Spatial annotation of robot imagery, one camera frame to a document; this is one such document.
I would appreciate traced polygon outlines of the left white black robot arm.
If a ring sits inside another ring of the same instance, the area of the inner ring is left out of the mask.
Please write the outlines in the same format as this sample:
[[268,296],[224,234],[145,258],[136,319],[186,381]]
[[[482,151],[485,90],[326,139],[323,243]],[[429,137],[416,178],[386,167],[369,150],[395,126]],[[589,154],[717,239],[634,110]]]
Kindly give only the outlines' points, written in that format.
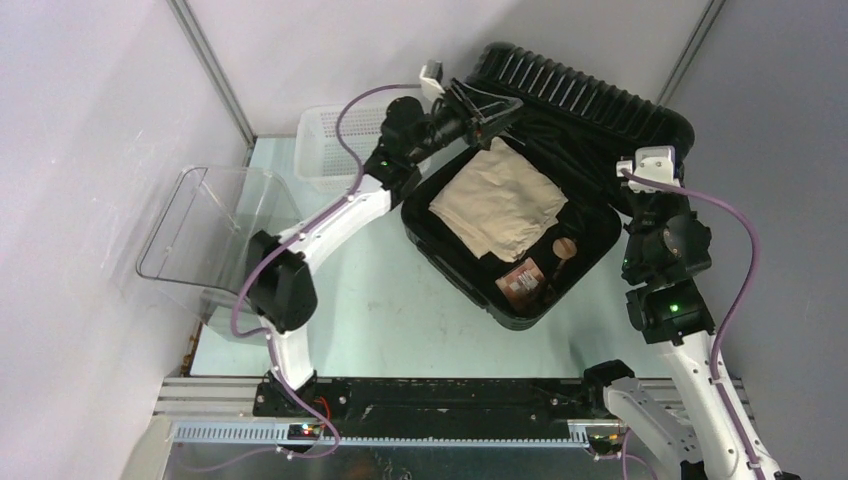
[[356,174],[337,200],[279,234],[260,230],[250,238],[245,280],[233,310],[248,305],[258,315],[255,331],[265,339],[271,376],[281,385],[277,402],[290,415],[304,416],[316,403],[309,384],[316,373],[306,324],[317,309],[313,276],[319,267],[355,233],[411,195],[422,180],[422,162],[458,139],[472,147],[489,146],[523,107],[517,97],[458,80],[437,94],[430,110],[412,96],[398,97],[386,107],[367,159],[346,142],[340,144]]

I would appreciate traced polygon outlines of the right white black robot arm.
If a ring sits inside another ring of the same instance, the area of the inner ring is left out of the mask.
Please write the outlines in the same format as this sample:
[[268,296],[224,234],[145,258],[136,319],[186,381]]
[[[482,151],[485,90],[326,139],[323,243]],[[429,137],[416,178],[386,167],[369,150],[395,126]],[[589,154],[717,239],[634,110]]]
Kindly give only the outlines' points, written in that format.
[[[676,479],[792,479],[761,440],[736,393],[722,354],[735,314],[760,261],[760,238],[727,202],[685,188],[679,174],[645,175],[619,163],[617,175],[632,208],[622,276],[629,320],[663,360],[688,417],[682,423],[661,406],[621,361],[591,368],[600,379],[581,392],[585,411],[622,420]],[[696,198],[719,207],[746,230],[748,270],[724,320],[716,323],[694,281],[711,265],[711,231],[691,208]]]

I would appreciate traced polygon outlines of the black ribbed hard-shell suitcase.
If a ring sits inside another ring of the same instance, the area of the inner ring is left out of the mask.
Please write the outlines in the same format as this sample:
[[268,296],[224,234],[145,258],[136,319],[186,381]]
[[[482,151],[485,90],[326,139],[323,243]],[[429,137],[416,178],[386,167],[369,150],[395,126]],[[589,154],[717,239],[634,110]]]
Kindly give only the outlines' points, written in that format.
[[[515,311],[495,285],[515,264],[492,254],[476,258],[428,210],[472,159],[473,148],[424,180],[403,202],[401,218],[410,241],[455,288],[502,327],[522,331],[534,326],[620,238],[621,219],[631,211],[614,171],[617,162],[639,148],[667,145],[684,158],[695,133],[673,110],[508,42],[487,45],[467,82],[523,101],[524,116],[504,131],[504,140],[568,199],[558,223],[524,255],[549,280],[544,305],[529,313]],[[561,237],[576,242],[577,255],[551,281],[558,263],[552,244]]]

